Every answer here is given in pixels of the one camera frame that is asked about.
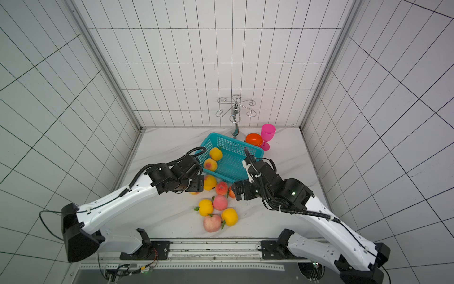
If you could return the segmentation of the yellow peach red spot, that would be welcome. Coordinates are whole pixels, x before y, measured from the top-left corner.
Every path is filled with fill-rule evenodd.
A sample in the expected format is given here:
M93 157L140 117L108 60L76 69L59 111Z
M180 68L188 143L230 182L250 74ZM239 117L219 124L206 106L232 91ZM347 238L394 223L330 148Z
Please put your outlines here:
M218 163L212 158L209 158L204 161L203 168L211 172L215 172L218 168Z

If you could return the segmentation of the yellow peach with leaf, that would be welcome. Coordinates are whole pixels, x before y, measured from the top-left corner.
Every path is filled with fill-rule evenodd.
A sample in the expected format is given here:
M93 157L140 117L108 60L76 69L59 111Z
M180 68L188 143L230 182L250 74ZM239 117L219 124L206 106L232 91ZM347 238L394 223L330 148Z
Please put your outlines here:
M219 148L214 147L210 150L209 156L212 160L218 162L223 158L223 153Z

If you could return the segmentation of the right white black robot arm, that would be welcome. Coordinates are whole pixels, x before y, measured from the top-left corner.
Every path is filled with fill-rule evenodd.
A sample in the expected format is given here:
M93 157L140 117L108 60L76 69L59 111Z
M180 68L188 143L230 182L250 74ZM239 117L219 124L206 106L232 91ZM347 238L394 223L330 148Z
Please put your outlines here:
M383 265L389 260L390 248L360 236L300 181L291 178L268 183L260 176L235 182L232 191L239 201L260 198L271 211L301 218L325 239L320 242L284 229L276 241L261 242L264 259L310 260L311 265L300 269L314 280L321 278L326 268L336 272L346 284L381 284L389 276Z

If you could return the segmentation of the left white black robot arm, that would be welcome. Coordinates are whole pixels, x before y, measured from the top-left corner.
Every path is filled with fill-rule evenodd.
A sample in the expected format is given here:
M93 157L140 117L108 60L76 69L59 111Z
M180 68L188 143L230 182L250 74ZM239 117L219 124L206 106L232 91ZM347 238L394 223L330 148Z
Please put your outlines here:
M63 207L61 233L68 262L76 263L99 252L120 252L122 259L150 259L156 246L145 229L132 222L132 210L163 193L202 192L202 172L198 163L148 164L129 185L80 207Z

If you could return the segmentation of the teal plastic basket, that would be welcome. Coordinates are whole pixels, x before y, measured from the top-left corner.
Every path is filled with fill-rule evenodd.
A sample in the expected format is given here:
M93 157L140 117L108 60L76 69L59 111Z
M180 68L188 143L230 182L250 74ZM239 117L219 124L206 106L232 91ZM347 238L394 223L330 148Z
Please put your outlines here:
M217 162L218 167L213 172L203 168L204 174L212 175L216 179L223 180L226 183L234 183L248 179L247 171L244 169L242 162L246 158L244 149L247 148L249 153L254 157L264 157L264 150L233 138L223 136L218 133L210 133L201 144L206 152L198 156L200 164L203 166L205 160L210 158L209 152L218 148L223 157Z

